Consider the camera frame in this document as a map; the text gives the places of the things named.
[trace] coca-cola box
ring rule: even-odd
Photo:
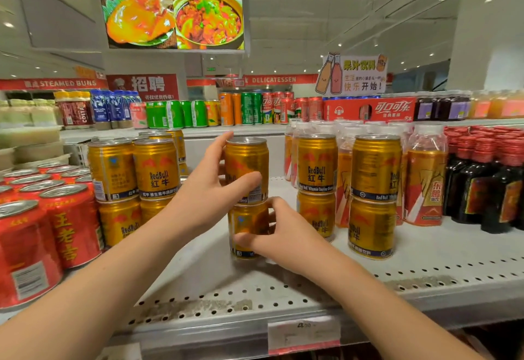
[[[416,97],[324,99],[324,119],[413,121]]]

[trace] red can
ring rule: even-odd
[[[0,186],[0,205],[17,201],[18,195],[15,190],[9,185]]]
[[[295,107],[295,117],[301,118],[303,122],[308,121],[309,103],[307,98],[297,98],[295,100],[297,106]]]
[[[79,168],[80,168],[79,166],[67,165],[67,166],[52,168],[50,170],[47,170],[47,173],[51,174],[52,179],[61,179],[63,173],[70,172],[73,170],[78,170]]]
[[[13,187],[15,192],[18,192],[24,186],[36,184],[37,182],[48,181],[50,179],[50,174],[30,175],[29,177],[15,179],[14,181],[11,181],[9,185]]]
[[[292,98],[282,98],[280,100],[280,124],[289,124],[289,119],[294,118],[297,104]]]
[[[46,212],[36,200],[0,205],[0,309],[25,304],[63,276]]]
[[[15,179],[29,177],[31,175],[38,175],[40,172],[36,168],[28,168],[25,170],[15,170],[4,174],[4,182],[9,184]]]
[[[51,163],[44,163],[44,164],[41,164],[39,166],[36,166],[36,168],[38,169],[38,171],[41,173],[41,174],[47,174],[47,172],[51,169],[54,169],[54,168],[58,168],[58,167],[63,167],[63,166],[67,166],[66,163],[61,163],[59,161],[53,161]]]
[[[311,97],[308,106],[309,121],[322,120],[322,111],[324,110],[322,97]]]
[[[42,181],[37,184],[27,185],[20,188],[18,196],[21,200],[40,200],[40,194],[46,190],[62,186],[66,182],[59,179],[52,179],[49,181]]]
[[[95,196],[95,187],[93,186],[93,178],[91,177],[91,174],[82,175],[80,178],[76,178],[75,184],[87,185],[91,194]]]
[[[280,114],[282,110],[280,109],[280,101],[284,98],[284,93],[281,91],[273,92],[273,123],[280,124]]]
[[[64,269],[92,261],[102,253],[104,239],[93,195],[87,185],[64,185],[40,194],[53,226],[56,249]]]
[[[273,93],[262,93],[262,122],[272,124],[273,122]]]
[[[69,184],[75,184],[76,178],[80,178],[88,174],[91,174],[91,170],[89,170],[88,168],[79,168],[77,170],[64,172],[61,175],[61,178],[65,181],[67,185],[69,185]]]

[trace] cartoon bottle illustration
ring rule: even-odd
[[[342,67],[340,66],[340,54],[335,54],[335,65],[331,71],[331,93],[340,94],[342,92]]]
[[[330,52],[327,56],[324,66],[320,70],[320,74],[318,75],[317,86],[315,87],[315,91],[318,93],[325,94],[328,90],[328,84],[331,80],[331,70],[333,69],[334,57],[335,56]]]

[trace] barcode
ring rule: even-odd
[[[32,297],[49,287],[46,269],[42,261],[11,273],[11,277],[19,301]]]
[[[260,185],[252,191],[250,191],[249,195],[247,196],[248,203],[251,203],[253,201],[262,201],[262,188]]]
[[[95,188],[95,198],[97,200],[103,200],[105,201],[105,193],[104,193],[104,185],[102,184],[102,181],[95,181],[93,179],[93,186]]]
[[[99,226],[96,228],[96,238],[99,241],[99,250],[102,251],[105,247],[104,236],[102,235],[102,228]]]

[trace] forearm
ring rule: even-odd
[[[340,251],[323,246],[317,256],[323,262],[313,265],[322,268],[313,266],[306,277],[342,305],[384,357],[481,359]]]
[[[177,226],[175,210],[170,211],[0,326],[5,358],[95,358],[127,311],[191,239],[187,227]]]

